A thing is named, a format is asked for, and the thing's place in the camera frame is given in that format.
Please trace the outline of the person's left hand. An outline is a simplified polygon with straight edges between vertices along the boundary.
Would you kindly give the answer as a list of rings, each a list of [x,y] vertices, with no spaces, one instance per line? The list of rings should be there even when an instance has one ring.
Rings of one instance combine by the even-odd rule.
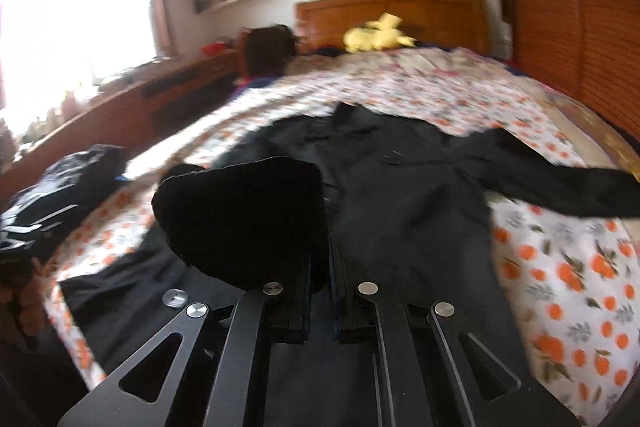
[[[1,286],[1,303],[18,304],[17,329],[27,337],[35,337],[46,328],[47,317],[41,294],[42,264],[32,258],[30,279],[18,289]]]

